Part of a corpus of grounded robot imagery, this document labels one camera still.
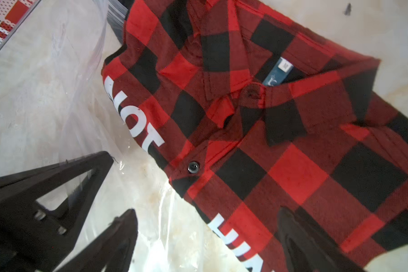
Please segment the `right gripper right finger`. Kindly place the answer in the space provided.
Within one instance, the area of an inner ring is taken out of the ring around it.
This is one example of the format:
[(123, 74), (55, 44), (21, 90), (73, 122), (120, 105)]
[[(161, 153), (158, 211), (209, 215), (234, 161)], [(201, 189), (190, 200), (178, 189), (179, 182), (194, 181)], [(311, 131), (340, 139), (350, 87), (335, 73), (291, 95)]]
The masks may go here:
[(362, 272), (341, 250), (287, 207), (278, 212), (278, 237), (289, 272)]

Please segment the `red black plaid shirt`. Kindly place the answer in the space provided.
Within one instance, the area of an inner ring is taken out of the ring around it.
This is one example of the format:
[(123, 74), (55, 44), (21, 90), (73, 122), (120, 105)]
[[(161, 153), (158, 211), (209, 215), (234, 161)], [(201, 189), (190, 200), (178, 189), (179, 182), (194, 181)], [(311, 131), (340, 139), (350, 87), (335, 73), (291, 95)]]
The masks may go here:
[(408, 118), (380, 61), (260, 1), (129, 1), (105, 90), (130, 135), (252, 272), (285, 272), (278, 213), (359, 266), (408, 245)]

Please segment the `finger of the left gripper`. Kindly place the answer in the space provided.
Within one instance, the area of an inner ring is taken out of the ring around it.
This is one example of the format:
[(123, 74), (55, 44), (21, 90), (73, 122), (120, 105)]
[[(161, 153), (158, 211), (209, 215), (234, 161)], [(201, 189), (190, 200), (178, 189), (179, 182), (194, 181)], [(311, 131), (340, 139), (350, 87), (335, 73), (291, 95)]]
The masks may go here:
[[(113, 157), (106, 151), (0, 177), (0, 272), (51, 272), (74, 249)], [(39, 199), (72, 179), (57, 208)]]

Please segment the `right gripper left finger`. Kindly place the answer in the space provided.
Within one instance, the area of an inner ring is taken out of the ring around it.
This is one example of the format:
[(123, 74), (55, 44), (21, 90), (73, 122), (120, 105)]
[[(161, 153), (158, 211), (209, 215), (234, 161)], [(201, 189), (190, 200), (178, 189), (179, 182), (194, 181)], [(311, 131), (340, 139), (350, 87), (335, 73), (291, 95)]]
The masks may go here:
[(127, 272), (138, 236), (138, 218), (134, 209), (114, 218), (95, 240), (58, 272)]

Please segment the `clear vacuum bag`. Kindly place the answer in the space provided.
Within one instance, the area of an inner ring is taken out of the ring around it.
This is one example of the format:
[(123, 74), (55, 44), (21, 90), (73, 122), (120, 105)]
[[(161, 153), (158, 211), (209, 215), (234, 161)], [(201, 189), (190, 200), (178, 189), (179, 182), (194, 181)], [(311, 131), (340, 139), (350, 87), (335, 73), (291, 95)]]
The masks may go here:
[(99, 151), (113, 165), (72, 260), (134, 209), (132, 272), (242, 272), (240, 261), (132, 139), (104, 91), (104, 59), (120, 47), (108, 1), (39, 1), (0, 50), (0, 177)]

